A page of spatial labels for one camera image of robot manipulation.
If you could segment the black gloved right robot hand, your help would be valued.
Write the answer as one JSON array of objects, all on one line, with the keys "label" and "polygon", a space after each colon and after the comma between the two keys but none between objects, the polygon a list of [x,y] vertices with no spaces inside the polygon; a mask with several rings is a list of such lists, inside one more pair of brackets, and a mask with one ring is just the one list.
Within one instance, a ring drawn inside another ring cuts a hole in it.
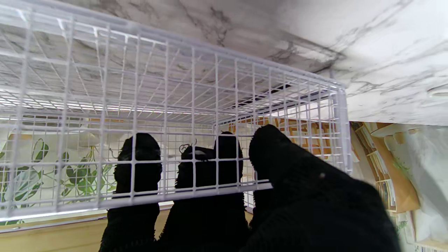
[{"label": "black gloved right robot hand", "polygon": [[175,225],[155,240],[158,204],[108,211],[101,252],[400,252],[398,234],[376,188],[293,143],[274,125],[255,131],[248,156],[272,189],[253,193],[251,228]]}]

